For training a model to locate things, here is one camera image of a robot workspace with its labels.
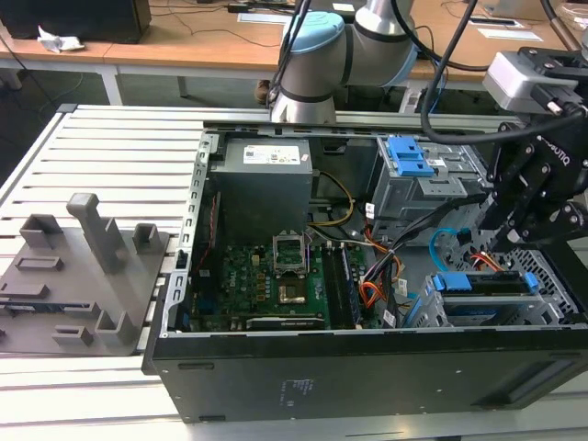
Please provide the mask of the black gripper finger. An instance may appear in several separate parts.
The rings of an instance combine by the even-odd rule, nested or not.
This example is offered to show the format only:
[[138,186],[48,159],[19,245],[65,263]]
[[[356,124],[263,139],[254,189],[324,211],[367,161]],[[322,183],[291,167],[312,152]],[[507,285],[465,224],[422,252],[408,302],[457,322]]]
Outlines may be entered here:
[[573,199],[548,201],[521,194],[509,204],[501,199],[490,205],[490,250],[567,242],[587,235],[587,208]]
[[537,191],[548,176],[548,167],[541,166],[539,162],[539,134],[495,145],[491,168],[492,200],[480,220],[482,230],[490,230],[490,205],[494,200],[501,199],[509,204],[521,194],[536,198]]

